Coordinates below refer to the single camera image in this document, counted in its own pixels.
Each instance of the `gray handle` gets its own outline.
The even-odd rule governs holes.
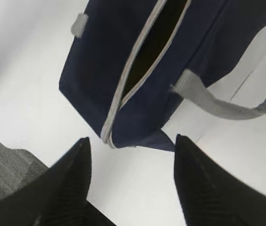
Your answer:
[[[248,120],[266,114],[266,99],[255,108],[247,108],[219,100],[206,89],[200,77],[189,69],[184,70],[174,86],[174,91],[204,111],[224,119]]]

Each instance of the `tote bag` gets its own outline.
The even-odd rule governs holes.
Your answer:
[[[226,76],[266,26],[266,1],[90,0],[72,27],[60,91],[111,147],[174,151],[161,131],[183,98],[225,119],[266,113],[216,99]]]

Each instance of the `white floor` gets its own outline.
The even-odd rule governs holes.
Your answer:
[[[118,226],[182,226],[174,154],[139,147],[111,150],[58,90],[73,40],[70,27],[86,4],[0,0],[0,141],[27,149],[51,166],[80,137],[90,137],[92,204]],[[263,101],[266,28],[233,72],[210,90],[244,106]],[[164,131],[173,140],[177,133],[189,136],[225,169],[266,194],[266,116],[225,121],[183,101]]]

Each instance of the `bag opening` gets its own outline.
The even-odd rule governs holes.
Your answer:
[[[130,70],[123,97],[154,64],[170,39],[188,0],[168,0],[145,39]]]

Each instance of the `zipper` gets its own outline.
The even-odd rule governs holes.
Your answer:
[[[192,0],[187,0],[184,9],[178,19],[178,22],[176,23],[176,26],[170,36],[170,38],[168,39],[166,45],[164,46],[164,48],[162,49],[162,51],[160,52],[159,56],[157,57],[157,59],[154,61],[154,63],[152,64],[152,66],[148,69],[148,71],[143,75],[143,77],[134,85],[134,87],[125,95],[125,97],[121,100],[120,103],[120,107],[119,109],[121,109],[122,107],[125,106],[125,104],[133,97],[133,95],[139,90],[139,88],[144,84],[144,82],[148,79],[148,77],[152,74],[153,70],[155,69],[155,67],[158,65],[158,63],[161,61],[162,57],[165,55],[165,53],[168,51],[169,47],[172,44],[172,41],[175,37],[175,35],[177,34],[177,31],[183,21],[183,18],[186,14],[187,9],[189,8],[189,6],[191,5],[191,1]],[[115,145],[113,144],[113,139],[112,139],[112,129],[110,130],[110,133],[107,137],[107,143],[109,144],[109,146],[111,148],[116,148]]]
[[[148,17],[146,24],[144,25],[141,33],[139,34],[139,36],[138,36],[138,38],[137,38],[137,40],[136,40],[136,42],[132,48],[132,51],[128,57],[128,60],[125,64],[122,75],[119,79],[117,88],[115,90],[108,116],[106,118],[106,121],[105,121],[103,128],[101,130],[101,133],[100,133],[100,137],[104,143],[107,143],[107,141],[109,140],[109,135],[111,133],[116,114],[117,114],[118,110],[120,109],[122,95],[123,95],[123,92],[125,89],[125,84],[126,84],[128,75],[130,73],[130,69],[131,69],[131,67],[132,67],[132,65],[133,65],[133,63],[137,57],[137,54],[138,54],[142,44],[144,43],[144,41],[145,41],[147,35],[149,34],[152,26],[154,25],[157,17],[159,16],[161,10],[163,9],[166,1],[167,0],[158,0],[157,1],[154,9],[152,10],[150,16]]]

